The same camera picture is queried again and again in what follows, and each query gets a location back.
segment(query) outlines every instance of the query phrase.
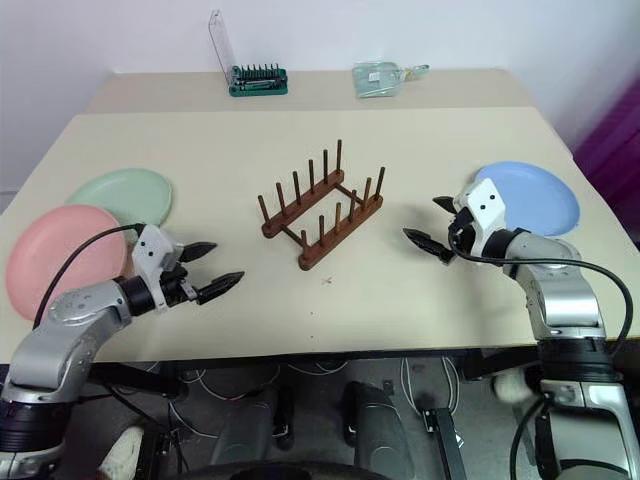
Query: purple curtain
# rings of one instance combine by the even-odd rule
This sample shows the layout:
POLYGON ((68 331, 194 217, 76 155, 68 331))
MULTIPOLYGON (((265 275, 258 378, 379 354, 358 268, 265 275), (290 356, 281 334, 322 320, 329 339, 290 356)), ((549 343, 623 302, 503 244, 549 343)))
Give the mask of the purple curtain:
POLYGON ((580 145, 574 158, 640 246, 640 79, 580 145))

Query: pink plate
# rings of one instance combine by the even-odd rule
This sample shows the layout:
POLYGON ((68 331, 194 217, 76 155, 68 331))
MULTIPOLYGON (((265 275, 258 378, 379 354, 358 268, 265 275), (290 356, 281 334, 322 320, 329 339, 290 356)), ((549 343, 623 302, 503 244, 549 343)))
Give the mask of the pink plate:
MULTIPOLYGON (((117 226, 118 221, 109 212, 89 205, 59 207, 29 225, 13 246, 5 271, 13 308, 33 321, 42 296, 67 257, 92 236, 117 226)), ((126 260, 127 245, 122 232, 101 238, 71 264, 53 291, 49 305, 67 290, 119 276, 126 260)))

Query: beige tabletop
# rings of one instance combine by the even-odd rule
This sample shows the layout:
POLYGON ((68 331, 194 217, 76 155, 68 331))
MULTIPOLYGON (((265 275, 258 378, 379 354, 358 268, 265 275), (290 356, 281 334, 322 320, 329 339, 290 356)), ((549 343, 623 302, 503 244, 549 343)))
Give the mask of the beige tabletop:
MULTIPOLYGON (((489 163, 529 162, 554 172, 576 194, 581 219, 566 240, 585 260, 620 275, 632 294, 640 291, 640 256, 616 217, 540 113, 524 97, 515 97, 507 101, 510 106, 418 102, 281 110, 256 105, 201 112, 181 111, 183 103, 175 102, 165 113, 78 115, 0 217, 0 261, 6 263, 34 219, 87 180, 117 168, 146 167, 174 187, 164 226, 185 243, 218 243, 212 254, 188 265, 193 283, 229 271, 246 275, 207 305, 184 304, 136 319, 103 347, 102 361, 531 344, 524 295, 515 282, 498 268, 460 259, 444 267, 401 230, 419 228, 444 241, 450 215, 432 197, 457 193, 489 163), (320 160, 325 147, 333 151, 337 138, 344 140, 346 186, 362 189, 367 176, 387 167, 384 204, 303 272, 297 245, 283 234, 262 236, 256 196, 263 194, 275 211, 275 182, 283 182, 291 199, 291 172, 305 172, 307 159, 320 160)), ((332 218, 338 199, 331 194, 293 228, 307 228, 314 240, 318 214, 332 218)), ((620 294, 607 279, 592 272, 585 276, 609 336, 616 336, 624 312, 620 294)), ((0 291, 0 362, 8 362, 30 323, 14 312, 4 285, 0 291)), ((640 327, 634 325, 631 333, 637 336, 640 327)))

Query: blue plate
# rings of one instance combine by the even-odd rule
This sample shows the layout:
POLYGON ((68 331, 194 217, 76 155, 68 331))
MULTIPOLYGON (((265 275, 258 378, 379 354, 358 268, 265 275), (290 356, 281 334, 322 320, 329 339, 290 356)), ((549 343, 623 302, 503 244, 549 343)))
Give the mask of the blue plate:
POLYGON ((476 180, 493 180, 507 207, 507 227, 559 236, 578 225, 580 206, 571 189, 551 172, 520 162, 487 165, 476 180))

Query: table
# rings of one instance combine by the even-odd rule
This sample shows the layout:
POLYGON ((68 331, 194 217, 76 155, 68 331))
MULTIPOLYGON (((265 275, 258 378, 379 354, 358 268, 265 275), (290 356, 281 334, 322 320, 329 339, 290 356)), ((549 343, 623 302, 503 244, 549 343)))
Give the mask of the table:
MULTIPOLYGON (((431 202, 457 193, 488 163, 518 160, 549 169, 574 191, 578 228, 566 239, 585 260, 640 291, 640 256, 571 153, 506 72, 432 72, 388 99, 355 100, 348 72, 291 75, 287 97, 231 99, 221 75, 115 78, 76 116, 0 217, 0 262, 39 215, 87 180, 124 167, 165 175, 174 204, 165 222, 187 242, 218 243, 188 265, 196 285, 245 270, 238 286, 204 306, 147 314, 113 337, 98 361, 261 357, 296 353, 411 351, 530 345, 534 339, 515 282, 460 259, 444 267, 416 249, 403 227, 446 239, 450 215, 431 202), (291 172, 320 169, 323 148, 344 141, 345 185, 362 190, 387 167, 382 208, 311 271, 284 235, 266 239, 256 197, 277 206, 275 182, 293 198, 291 172)), ((306 180, 302 188, 307 188, 306 180)), ((333 218, 330 195, 296 221, 317 237, 317 216, 333 218)), ((623 317, 606 278, 584 272, 609 336, 623 317)), ((0 363, 30 323, 0 286, 0 363)), ((632 336, 640 334, 635 324, 632 336)))

